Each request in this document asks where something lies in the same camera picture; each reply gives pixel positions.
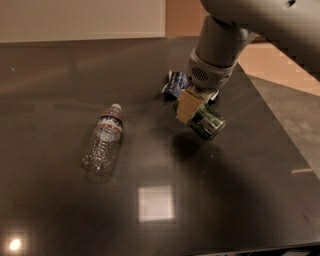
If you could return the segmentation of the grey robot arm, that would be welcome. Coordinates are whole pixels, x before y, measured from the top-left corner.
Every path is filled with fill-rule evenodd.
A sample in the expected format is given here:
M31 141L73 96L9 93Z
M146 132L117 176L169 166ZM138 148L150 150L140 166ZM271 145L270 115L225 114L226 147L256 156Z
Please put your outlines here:
M200 0L208 15L190 54L177 118L188 123L227 83L242 50L260 35L320 78L319 0Z

